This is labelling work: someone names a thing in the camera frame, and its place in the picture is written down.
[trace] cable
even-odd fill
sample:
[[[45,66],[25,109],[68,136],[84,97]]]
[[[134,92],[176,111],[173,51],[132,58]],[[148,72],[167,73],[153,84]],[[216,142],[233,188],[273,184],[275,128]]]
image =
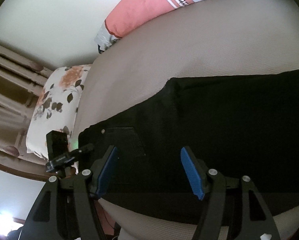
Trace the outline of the cable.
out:
[[[102,207],[102,210],[103,210],[103,214],[104,214],[104,217],[105,217],[107,223],[111,226],[111,228],[113,228],[112,225],[111,225],[111,224],[109,223],[109,221],[107,220],[107,217],[106,217],[106,215],[105,215],[105,211],[104,211],[104,208],[103,208],[103,207]]]

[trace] beige bed sheet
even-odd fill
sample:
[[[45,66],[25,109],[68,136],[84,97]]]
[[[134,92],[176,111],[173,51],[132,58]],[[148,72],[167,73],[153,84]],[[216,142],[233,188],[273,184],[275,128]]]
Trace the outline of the beige bed sheet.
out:
[[[73,140],[90,125],[153,96],[171,77],[293,69],[299,69],[299,8],[293,0],[198,2],[142,25],[95,60]],[[115,217],[115,211],[108,212]],[[290,229],[298,225],[294,221]],[[132,227],[124,229],[135,236]],[[171,234],[169,239],[178,237]]]

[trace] metal screw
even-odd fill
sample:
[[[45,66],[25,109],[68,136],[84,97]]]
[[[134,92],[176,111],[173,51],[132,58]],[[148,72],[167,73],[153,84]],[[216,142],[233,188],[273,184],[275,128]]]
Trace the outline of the metal screw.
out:
[[[49,182],[55,182],[57,180],[57,177],[56,176],[51,176],[49,177]]]
[[[208,171],[208,173],[211,174],[211,175],[216,175],[216,174],[217,174],[217,170],[215,170],[215,169],[210,169],[210,170]]]
[[[248,176],[243,176],[243,181],[245,181],[245,182],[250,182],[251,181],[251,178],[250,177],[248,177]]]
[[[82,171],[82,174],[83,174],[84,176],[87,176],[87,175],[90,175],[90,174],[91,174],[91,171],[90,171],[90,170],[83,170],[83,171]]]

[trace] black fabric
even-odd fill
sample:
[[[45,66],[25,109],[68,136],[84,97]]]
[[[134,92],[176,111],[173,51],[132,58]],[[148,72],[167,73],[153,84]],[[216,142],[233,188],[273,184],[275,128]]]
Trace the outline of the black fabric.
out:
[[[172,78],[148,100],[79,135],[97,151],[119,149],[104,199],[165,220],[197,223],[206,204],[180,161],[189,145],[225,176],[249,175],[273,215],[299,205],[299,70],[276,75]]]

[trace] floral pillowcase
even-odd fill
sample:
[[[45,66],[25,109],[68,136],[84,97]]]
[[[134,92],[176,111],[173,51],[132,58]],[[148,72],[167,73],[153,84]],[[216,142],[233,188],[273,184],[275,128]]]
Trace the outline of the floral pillowcase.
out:
[[[46,134],[52,130],[66,133],[70,144],[78,103],[90,66],[62,67],[48,78],[28,128],[28,153],[48,160]]]

